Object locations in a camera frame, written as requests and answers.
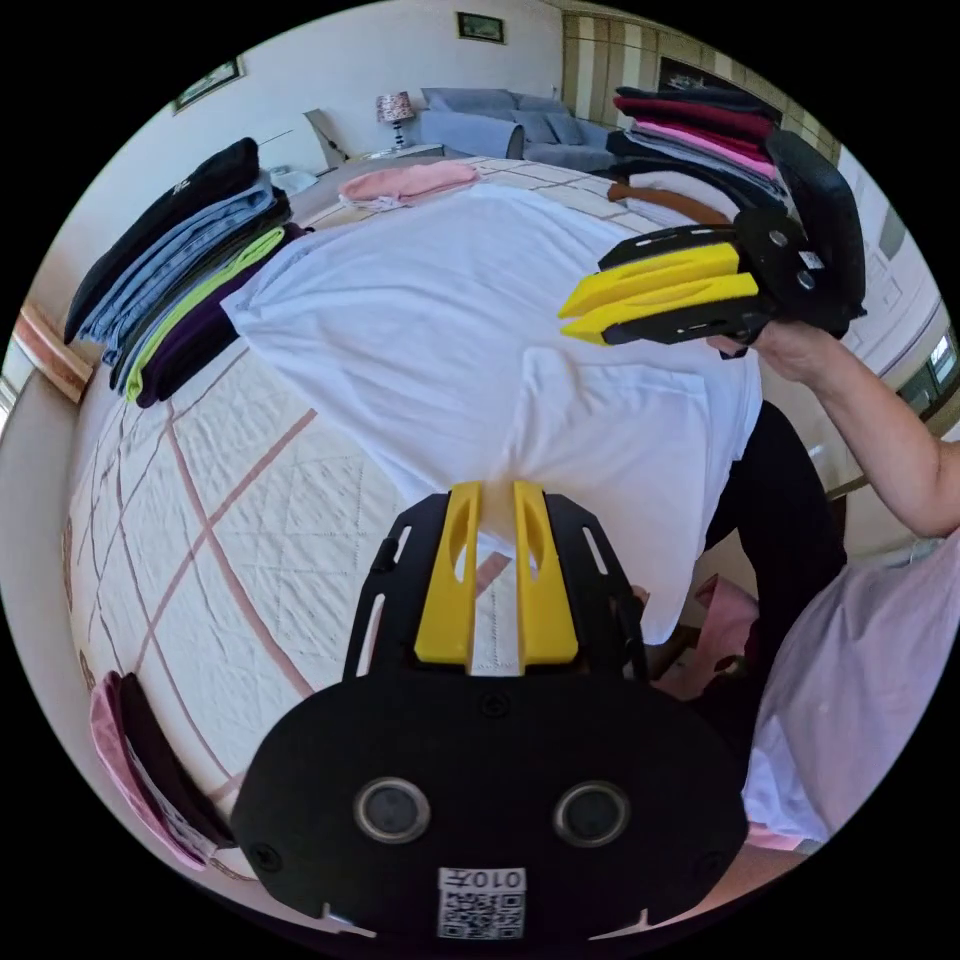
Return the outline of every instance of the sofa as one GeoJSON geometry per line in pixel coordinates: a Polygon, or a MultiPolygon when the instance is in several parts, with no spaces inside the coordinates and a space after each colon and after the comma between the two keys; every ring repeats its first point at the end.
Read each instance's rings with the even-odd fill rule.
{"type": "Polygon", "coordinates": [[[447,156],[534,160],[584,173],[619,160],[606,148],[605,127],[577,119],[558,100],[458,87],[424,87],[423,97],[415,136],[443,144],[447,156]]]}

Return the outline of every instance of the black pants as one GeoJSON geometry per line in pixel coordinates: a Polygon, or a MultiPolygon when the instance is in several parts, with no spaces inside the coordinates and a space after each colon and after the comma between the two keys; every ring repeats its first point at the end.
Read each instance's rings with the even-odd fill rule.
{"type": "Polygon", "coordinates": [[[706,548],[733,530],[757,575],[760,615],[746,675],[715,679],[690,705],[724,738],[746,780],[760,698],[784,637],[847,562],[816,468],[790,421],[764,401],[743,458],[733,464],[706,548]]]}

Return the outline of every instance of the picture frame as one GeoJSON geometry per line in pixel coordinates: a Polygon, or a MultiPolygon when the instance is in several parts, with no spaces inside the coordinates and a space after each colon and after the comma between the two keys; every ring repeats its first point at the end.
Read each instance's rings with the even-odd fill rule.
{"type": "Polygon", "coordinates": [[[506,43],[503,21],[499,17],[485,17],[479,13],[457,11],[457,32],[461,40],[481,40],[484,43],[506,43]]]}
{"type": "Polygon", "coordinates": [[[220,64],[174,98],[173,112],[179,113],[185,110],[191,104],[202,100],[208,93],[213,93],[214,90],[219,90],[228,83],[233,83],[234,80],[239,80],[243,75],[243,63],[239,57],[220,64]]]}

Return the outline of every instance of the bed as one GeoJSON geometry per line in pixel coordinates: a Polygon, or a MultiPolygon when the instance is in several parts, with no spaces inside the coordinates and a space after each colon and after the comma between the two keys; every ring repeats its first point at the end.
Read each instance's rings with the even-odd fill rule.
{"type": "MultiPolygon", "coordinates": [[[[610,181],[475,158],[484,181],[536,191],[636,232],[610,181]]],[[[331,204],[317,231],[372,216],[331,204]]],[[[403,508],[397,490],[260,361],[234,343],[168,402],[83,401],[63,533],[64,583],[89,687],[137,673],[171,746],[228,814],[273,724],[340,679],[356,599],[403,508]]],[[[516,672],[513,565],[481,559],[473,669],[516,672]]],[[[239,851],[213,864],[253,879],[239,851]]]]}

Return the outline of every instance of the camera lens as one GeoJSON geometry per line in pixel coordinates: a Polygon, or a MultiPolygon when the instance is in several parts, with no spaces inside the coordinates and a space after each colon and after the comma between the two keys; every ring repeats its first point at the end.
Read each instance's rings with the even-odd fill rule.
{"type": "Polygon", "coordinates": [[[368,783],[354,803],[357,826],[380,843],[409,843],[430,822],[430,805],[412,783],[382,777],[368,783]]]}
{"type": "Polygon", "coordinates": [[[568,790],[553,815],[554,829],[575,847],[602,847],[615,840],[630,818],[626,795],[611,783],[592,781],[568,790]]]}

